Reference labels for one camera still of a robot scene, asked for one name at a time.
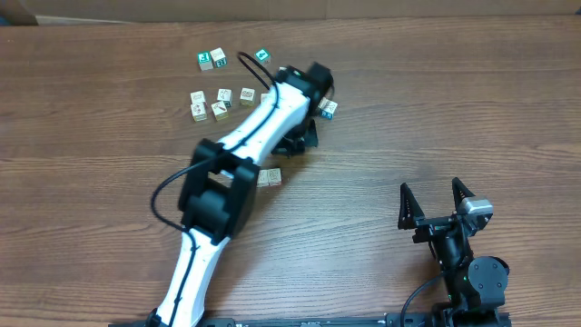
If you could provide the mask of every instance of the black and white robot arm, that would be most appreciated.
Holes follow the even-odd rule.
[[[332,83],[330,70],[320,64],[315,63],[306,74],[289,66],[276,75],[276,108],[277,90],[272,86],[267,99],[233,132],[218,143],[204,139],[198,144],[192,165],[204,161],[208,164],[187,174],[178,204],[183,211],[184,231],[191,237],[182,234],[169,291],[150,314],[146,327],[193,327],[200,321],[220,254],[251,214],[260,165],[270,153],[291,155],[304,151],[305,134],[312,133],[314,127],[311,116],[317,113],[317,106]],[[231,186],[214,181],[209,173],[231,177]]]

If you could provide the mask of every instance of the wooden surface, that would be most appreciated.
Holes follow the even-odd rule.
[[[458,176],[495,215],[476,255],[511,266],[516,326],[581,323],[581,20],[385,19],[0,29],[0,326],[104,326],[162,300],[181,237],[151,191],[251,109],[195,124],[190,96],[260,84],[234,58],[262,46],[271,70],[333,71],[340,107],[320,147],[272,158],[206,301],[235,318],[397,312],[436,274],[397,229],[399,185],[430,216]],[[230,63],[201,73],[221,46]],[[175,221],[181,183],[161,197]],[[446,299],[422,293],[411,311]]]

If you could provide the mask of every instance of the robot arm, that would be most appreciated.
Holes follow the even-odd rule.
[[[276,76],[279,102],[271,117],[245,144],[231,153],[266,119],[276,101],[271,88],[267,99],[233,132],[218,143],[202,140],[192,157],[192,165],[209,158],[219,158],[205,169],[186,176],[178,206],[183,212],[182,225],[192,236],[182,234],[182,248],[169,291],[162,304],[154,310],[146,327],[193,327],[202,318],[204,299],[210,279],[222,250],[244,226],[251,213],[260,165],[269,153],[295,154],[289,144],[300,144],[314,126],[310,116],[332,85],[330,70],[315,63],[305,74],[287,67]],[[209,178],[209,173],[223,173],[232,178],[230,187]],[[192,250],[195,241],[195,254]],[[192,267],[187,278],[191,257]],[[181,299],[176,296],[182,286]],[[179,305],[174,317],[174,307]]]

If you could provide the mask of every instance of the cable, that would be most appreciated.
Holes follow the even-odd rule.
[[[401,308],[401,313],[399,314],[399,327],[405,327],[405,319],[406,319],[406,310],[408,309],[409,304],[411,303],[411,300],[413,300],[416,295],[420,294],[422,291],[424,291],[424,289],[426,289],[427,287],[429,287],[430,285],[432,285],[433,283],[437,282],[441,277],[444,277],[444,275],[446,275],[446,272],[442,272],[441,274],[439,274],[438,276],[430,279],[427,282],[424,282],[423,285],[419,286],[418,289],[416,291],[414,291],[409,297],[408,300],[406,301],[406,303],[403,305],[403,308]]]
[[[157,196],[159,195],[159,193],[163,190],[163,188],[165,188],[165,186],[167,186],[168,184],[170,184],[171,182],[175,181],[176,179],[180,178],[181,176],[191,172],[194,169],[201,169],[204,165],[209,165],[212,162],[221,159],[222,157],[233,153],[234,151],[236,151],[237,149],[239,149],[241,146],[245,145],[246,142],[248,140],[251,139],[251,137],[253,135],[256,134],[256,132],[258,132],[265,124],[266,122],[271,118],[272,114],[274,114],[274,111],[276,110],[276,107],[279,103],[281,94],[280,94],[280,90],[279,87],[276,84],[276,80],[274,79],[274,77],[272,77],[272,75],[269,73],[268,70],[266,70],[266,68],[264,68],[258,61],[256,61],[254,58],[252,58],[250,55],[244,53],[244,52],[239,52],[236,57],[238,58],[238,60],[240,60],[240,62],[244,65],[244,67],[246,67],[253,75],[254,77],[256,77],[263,85],[264,87],[266,87],[266,89],[269,89],[269,86],[266,84],[266,82],[264,82],[264,80],[252,69],[248,66],[248,64],[246,64],[244,62],[244,60],[242,60],[243,57],[245,57],[246,59],[250,60],[255,66],[257,66],[260,70],[262,70],[262,72],[264,74],[266,74],[266,76],[271,80],[272,85],[274,86],[274,91],[276,94],[275,97],[275,101],[272,104],[272,109],[271,111],[266,115],[266,117],[264,117],[264,119],[261,121],[260,124],[258,124],[248,135],[246,135],[246,137],[242,138],[236,145],[234,145],[232,148],[225,150],[224,152],[222,152],[221,154],[213,157],[213,158],[208,158],[206,160],[202,160],[199,163],[196,163],[194,165],[191,165],[189,167],[186,167],[184,169],[182,169],[181,171],[171,175],[170,177],[168,177],[167,179],[165,179],[165,181],[163,181],[162,183],[160,183],[157,188],[155,189],[155,191],[153,191],[152,193],[152,198],[150,201],[150,208],[152,209],[152,213],[155,216],[155,218],[157,218],[158,220],[160,220],[162,223],[167,224],[168,226],[182,232],[188,235],[188,237],[190,237],[190,240],[192,240],[192,255],[190,256],[190,261],[188,261],[188,266],[185,270],[185,273],[183,275],[182,278],[182,282],[180,283],[180,288],[178,289],[178,293],[175,297],[175,300],[173,301],[173,311],[172,311],[172,318],[170,319],[170,323],[168,325],[168,327],[172,327],[173,325],[173,320],[175,318],[175,314],[177,313],[178,310],[178,303],[180,302],[180,300],[182,299],[182,291],[183,291],[183,287],[185,286],[185,281],[188,279],[188,275],[190,274],[190,270],[192,269],[192,265],[193,265],[193,257],[195,255],[196,252],[196,242],[193,238],[193,236],[190,234],[190,232],[188,230],[185,229],[185,227],[180,226],[177,223],[171,222],[170,220],[168,220],[167,218],[163,217],[158,211],[157,208],[155,206],[155,200],[157,199]]]

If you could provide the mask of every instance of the wooden table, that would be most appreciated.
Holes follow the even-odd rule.
[[[399,185],[429,216],[458,176],[495,205],[471,238],[511,267],[516,326],[581,323],[581,20],[576,16],[0,29],[0,326],[104,326],[145,317],[181,237],[149,212],[153,188],[251,112],[194,123],[189,93],[261,85],[235,52],[265,46],[272,71],[333,71],[340,107],[320,146],[271,158],[227,247],[206,308],[292,318],[397,312],[437,273],[397,229]],[[227,67],[201,73],[221,46]],[[160,199],[178,221],[181,182]],[[410,311],[446,300],[439,287]]]

